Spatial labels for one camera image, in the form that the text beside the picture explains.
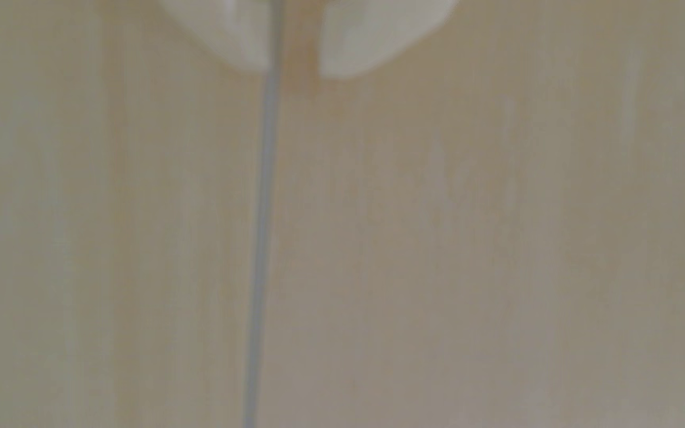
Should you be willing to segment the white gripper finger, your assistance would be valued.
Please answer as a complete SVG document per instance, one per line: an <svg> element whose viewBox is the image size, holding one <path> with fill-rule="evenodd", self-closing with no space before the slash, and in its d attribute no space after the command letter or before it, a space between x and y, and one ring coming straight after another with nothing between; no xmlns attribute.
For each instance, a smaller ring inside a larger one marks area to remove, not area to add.
<svg viewBox="0 0 685 428"><path fill-rule="evenodd" d="M319 73L349 79L395 59L439 30L457 1L334 1L323 13Z"/></svg>
<svg viewBox="0 0 685 428"><path fill-rule="evenodd" d="M270 68L268 1L159 1L187 34L222 62L248 73Z"/></svg>

